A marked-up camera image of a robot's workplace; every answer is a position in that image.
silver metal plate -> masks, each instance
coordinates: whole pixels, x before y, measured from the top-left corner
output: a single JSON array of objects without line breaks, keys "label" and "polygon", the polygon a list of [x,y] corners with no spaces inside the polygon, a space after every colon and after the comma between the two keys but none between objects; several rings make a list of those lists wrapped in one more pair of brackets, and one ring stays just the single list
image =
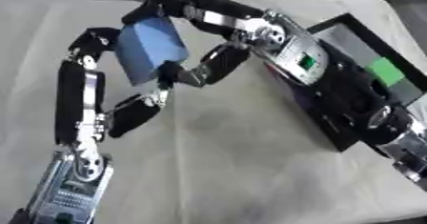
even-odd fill
[{"label": "silver metal plate", "polygon": [[69,150],[54,153],[28,210],[34,224],[56,223],[58,214],[70,214],[73,223],[91,223],[95,209],[112,177],[111,159],[104,155],[104,172],[92,182],[74,177],[75,157]]}]

white table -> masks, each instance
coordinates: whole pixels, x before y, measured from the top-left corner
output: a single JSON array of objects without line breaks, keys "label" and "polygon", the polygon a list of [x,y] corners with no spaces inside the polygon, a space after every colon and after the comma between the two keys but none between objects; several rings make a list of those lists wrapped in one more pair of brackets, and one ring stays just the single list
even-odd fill
[{"label": "white table", "polygon": [[[351,12],[419,69],[426,57],[380,0],[243,0],[282,10],[304,27]],[[127,1],[0,1],[0,222],[27,203],[50,160],[56,72],[87,27],[120,27]],[[188,66],[221,42],[183,20]],[[131,94],[112,54],[107,107]],[[427,214],[427,193],[391,162],[356,144],[330,142],[259,60],[221,83],[178,86],[159,116],[102,151],[115,160],[97,223],[367,223]],[[427,101],[411,110],[427,121]]]}]

table surface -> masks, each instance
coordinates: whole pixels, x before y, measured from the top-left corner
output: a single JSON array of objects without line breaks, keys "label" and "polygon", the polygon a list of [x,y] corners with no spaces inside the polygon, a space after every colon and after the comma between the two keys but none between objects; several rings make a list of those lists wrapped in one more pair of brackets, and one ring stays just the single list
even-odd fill
[{"label": "table surface", "polygon": [[[426,72],[426,57],[380,0],[240,0],[281,10],[303,27],[350,12]],[[120,27],[128,1],[0,0],[0,222],[24,206],[53,149],[56,73],[88,27]],[[174,20],[193,66],[219,37]],[[106,108],[132,94],[113,54]],[[411,111],[427,121],[427,101]],[[140,129],[107,139],[115,173],[97,223],[367,223],[427,213],[427,193],[358,143],[332,144],[251,58],[204,90],[177,86]]]}]

blue foam cube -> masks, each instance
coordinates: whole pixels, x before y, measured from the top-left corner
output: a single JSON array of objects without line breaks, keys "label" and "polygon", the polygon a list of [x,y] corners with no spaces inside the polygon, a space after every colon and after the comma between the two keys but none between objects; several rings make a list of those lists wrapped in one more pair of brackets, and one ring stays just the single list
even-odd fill
[{"label": "blue foam cube", "polygon": [[167,17],[125,26],[118,36],[115,54],[133,86],[154,79],[156,69],[165,61],[182,62],[189,56]]}]

black rubber pad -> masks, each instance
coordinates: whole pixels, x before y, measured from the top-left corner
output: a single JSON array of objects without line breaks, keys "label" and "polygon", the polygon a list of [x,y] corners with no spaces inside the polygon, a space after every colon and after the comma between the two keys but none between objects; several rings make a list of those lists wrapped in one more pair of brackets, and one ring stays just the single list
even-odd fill
[{"label": "black rubber pad", "polygon": [[56,92],[56,143],[72,143],[76,139],[75,125],[82,118],[84,86],[84,68],[64,61],[59,69]]}]

